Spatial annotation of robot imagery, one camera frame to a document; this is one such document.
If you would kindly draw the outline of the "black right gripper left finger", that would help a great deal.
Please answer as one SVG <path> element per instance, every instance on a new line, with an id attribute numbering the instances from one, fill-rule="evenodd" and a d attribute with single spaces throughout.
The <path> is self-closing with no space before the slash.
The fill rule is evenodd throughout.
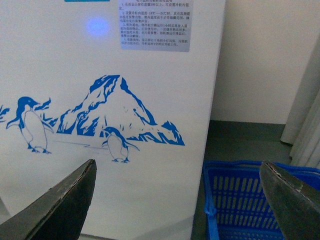
<path id="1" fill-rule="evenodd" d="M 90 159 L 0 225 L 2 240 L 77 240 L 92 202 L 97 175 Z"/>

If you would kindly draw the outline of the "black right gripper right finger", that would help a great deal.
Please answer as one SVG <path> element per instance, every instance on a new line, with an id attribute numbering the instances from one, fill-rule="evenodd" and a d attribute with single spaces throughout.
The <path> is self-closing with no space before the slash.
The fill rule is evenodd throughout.
<path id="1" fill-rule="evenodd" d="M 259 169 L 260 182 L 286 240 L 320 238 L 320 192 L 270 161 Z"/>

